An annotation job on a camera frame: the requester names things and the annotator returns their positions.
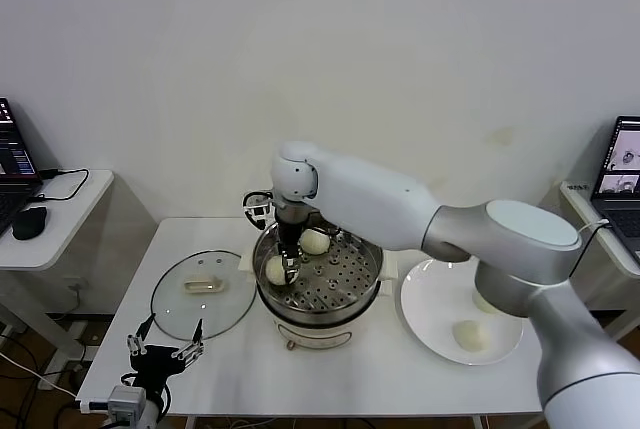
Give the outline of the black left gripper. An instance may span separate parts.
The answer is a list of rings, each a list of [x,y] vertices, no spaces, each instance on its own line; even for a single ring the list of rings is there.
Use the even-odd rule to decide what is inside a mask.
[[[194,363],[204,352],[202,341],[203,320],[200,319],[192,339],[182,348],[148,345],[144,341],[154,323],[155,315],[150,314],[134,334],[126,339],[130,354],[131,368],[135,376],[134,387],[144,389],[163,389],[171,376],[181,374],[186,364]]]

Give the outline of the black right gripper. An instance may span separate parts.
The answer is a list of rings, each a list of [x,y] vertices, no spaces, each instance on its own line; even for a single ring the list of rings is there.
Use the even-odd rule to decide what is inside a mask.
[[[297,247],[307,221],[307,205],[288,201],[275,202],[275,219],[279,249],[283,250],[281,262],[286,284],[291,284],[299,274],[301,251]]]

